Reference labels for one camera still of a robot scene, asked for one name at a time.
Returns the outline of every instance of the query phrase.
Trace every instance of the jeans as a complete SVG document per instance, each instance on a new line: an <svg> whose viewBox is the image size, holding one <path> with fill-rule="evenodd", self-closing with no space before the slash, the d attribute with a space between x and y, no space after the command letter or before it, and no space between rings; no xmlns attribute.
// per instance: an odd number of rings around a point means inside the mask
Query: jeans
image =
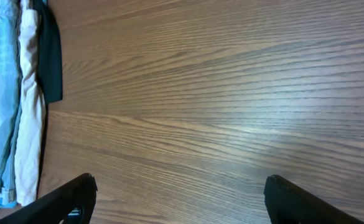
<svg viewBox="0 0 364 224"><path fill-rule="evenodd" d="M16 2L0 0L0 204L4 206L16 200L14 153L21 114Z"/></svg>

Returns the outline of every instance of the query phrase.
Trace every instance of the white fabric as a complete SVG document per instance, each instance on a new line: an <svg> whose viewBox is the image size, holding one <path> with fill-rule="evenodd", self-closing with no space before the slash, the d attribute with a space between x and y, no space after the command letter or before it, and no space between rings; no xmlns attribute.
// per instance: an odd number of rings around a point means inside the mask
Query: white fabric
<svg viewBox="0 0 364 224"><path fill-rule="evenodd" d="M40 146L46 110L44 95L36 81L39 15L37 11L30 9L29 0L21 0L21 8L19 42L22 113L14 172L17 202L26 206L35 201L37 195Z"/></svg>

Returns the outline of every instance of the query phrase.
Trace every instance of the wood grain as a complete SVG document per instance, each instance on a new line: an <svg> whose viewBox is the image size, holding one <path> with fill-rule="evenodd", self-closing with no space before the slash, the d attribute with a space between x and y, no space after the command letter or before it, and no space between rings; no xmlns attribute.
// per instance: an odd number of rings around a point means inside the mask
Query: wood grain
<svg viewBox="0 0 364 224"><path fill-rule="evenodd" d="M364 0L50 0L63 49L40 195L92 223L269 223L279 174L364 221Z"/></svg>

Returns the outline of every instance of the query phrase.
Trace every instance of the black cloth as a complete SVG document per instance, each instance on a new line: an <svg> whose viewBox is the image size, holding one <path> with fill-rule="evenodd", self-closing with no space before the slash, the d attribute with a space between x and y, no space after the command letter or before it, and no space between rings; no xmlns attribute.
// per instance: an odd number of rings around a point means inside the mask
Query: black cloth
<svg viewBox="0 0 364 224"><path fill-rule="evenodd" d="M63 98L60 32L49 7L42 0L33 0L33 3L33 8L41 16L38 38L38 84L44 92L46 104L49 104Z"/></svg>

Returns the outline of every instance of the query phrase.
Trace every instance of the clothing pile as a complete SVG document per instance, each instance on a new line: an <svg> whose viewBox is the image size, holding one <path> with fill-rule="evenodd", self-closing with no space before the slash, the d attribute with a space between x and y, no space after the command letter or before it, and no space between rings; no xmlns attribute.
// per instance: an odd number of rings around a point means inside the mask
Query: clothing pile
<svg viewBox="0 0 364 224"><path fill-rule="evenodd" d="M61 99L52 12L42 0L0 0L0 208L36 199L47 104Z"/></svg>

